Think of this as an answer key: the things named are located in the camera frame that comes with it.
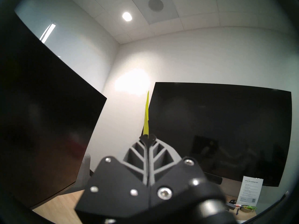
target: white wall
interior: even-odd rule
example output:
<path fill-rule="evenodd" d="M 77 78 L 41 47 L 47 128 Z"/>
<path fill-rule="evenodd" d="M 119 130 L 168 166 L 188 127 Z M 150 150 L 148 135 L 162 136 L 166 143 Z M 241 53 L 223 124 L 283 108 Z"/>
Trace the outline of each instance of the white wall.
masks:
<path fill-rule="evenodd" d="M 103 94 L 108 98 L 87 152 L 91 170 L 106 155 L 119 155 L 134 143 L 144 122 L 149 79 L 155 82 L 220 83 L 275 88 L 292 92 L 292 135 L 279 187 L 263 187 L 258 213 L 278 200 L 295 182 L 298 168 L 299 56 L 297 41 L 276 31 L 254 28 L 208 28 L 183 31 L 121 45 Z M 133 82 L 126 73 L 141 69 Z M 126 75 L 126 82 L 115 83 Z M 132 94 L 143 91 L 142 95 Z M 224 180 L 226 193 L 237 196 L 239 182 Z"/>
<path fill-rule="evenodd" d="M 102 92 L 119 44 L 101 25 L 72 0 L 23 0 L 16 13 L 38 38 L 53 21 L 45 45 Z"/>

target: television screen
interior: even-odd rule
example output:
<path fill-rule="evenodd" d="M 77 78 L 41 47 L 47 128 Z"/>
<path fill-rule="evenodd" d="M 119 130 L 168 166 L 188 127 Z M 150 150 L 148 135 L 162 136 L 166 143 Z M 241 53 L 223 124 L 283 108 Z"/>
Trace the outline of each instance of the television screen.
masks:
<path fill-rule="evenodd" d="M 291 92 L 269 88 L 156 82 L 149 132 L 204 172 L 279 186 L 292 124 Z"/>
<path fill-rule="evenodd" d="M 76 181 L 106 98 L 17 15 L 0 48 L 0 183 L 35 207 Z"/>

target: fluorescent light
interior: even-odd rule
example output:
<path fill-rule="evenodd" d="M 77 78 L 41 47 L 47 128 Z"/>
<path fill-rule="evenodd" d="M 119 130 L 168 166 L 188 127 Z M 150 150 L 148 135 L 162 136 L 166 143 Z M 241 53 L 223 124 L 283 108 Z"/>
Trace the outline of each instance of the fluorescent light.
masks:
<path fill-rule="evenodd" d="M 125 19 L 125 21 L 131 21 L 132 20 L 132 16 L 128 12 L 125 12 L 123 14 L 123 19 Z"/>
<path fill-rule="evenodd" d="M 44 35 L 44 38 L 42 39 L 42 43 L 44 43 L 48 39 L 49 35 L 51 34 L 51 32 L 53 31 L 53 29 L 55 28 L 55 26 L 56 25 L 51 24 L 50 28 L 47 28 L 47 30 L 45 30 L 46 34 Z"/>
<path fill-rule="evenodd" d="M 47 32 L 47 30 L 49 29 L 50 25 L 48 26 L 48 28 L 46 28 L 46 30 L 44 31 L 43 35 L 40 37 L 40 40 L 42 39 L 42 37 L 44 36 L 44 34 Z"/>

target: white sign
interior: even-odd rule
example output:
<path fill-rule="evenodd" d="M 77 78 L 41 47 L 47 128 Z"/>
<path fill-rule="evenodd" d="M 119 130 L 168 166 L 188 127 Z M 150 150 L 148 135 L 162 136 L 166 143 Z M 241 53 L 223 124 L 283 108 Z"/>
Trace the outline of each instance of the white sign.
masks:
<path fill-rule="evenodd" d="M 264 179 L 243 176 L 237 205 L 256 206 Z"/>

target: wooden desk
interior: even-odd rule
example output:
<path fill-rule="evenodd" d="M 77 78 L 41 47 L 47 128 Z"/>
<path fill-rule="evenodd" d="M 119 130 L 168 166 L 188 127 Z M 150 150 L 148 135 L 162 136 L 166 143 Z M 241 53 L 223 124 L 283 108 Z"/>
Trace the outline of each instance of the wooden desk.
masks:
<path fill-rule="evenodd" d="M 237 200 L 238 198 L 226 195 L 227 202 L 229 202 L 232 199 Z M 256 216 L 255 210 L 252 210 L 250 213 L 245 213 L 245 212 L 239 210 L 238 215 L 236 215 L 237 210 L 238 210 L 237 207 L 234 210 L 229 210 L 229 212 L 233 214 L 233 216 L 235 217 L 236 220 L 247 221 L 248 219 L 251 219 L 254 216 Z"/>
<path fill-rule="evenodd" d="M 57 196 L 45 204 L 35 208 L 33 211 L 56 224 L 81 224 L 82 222 L 78 218 L 74 208 L 83 192 L 84 190 L 81 190 L 71 194 Z M 229 202 L 230 200 L 237 198 L 226 196 L 226 199 Z M 229 210 L 236 220 L 248 220 L 256 216 L 255 211 L 245 213 L 240 210 L 238 215 L 236 215 L 237 209 L 238 208 L 236 207 L 234 210 Z"/>

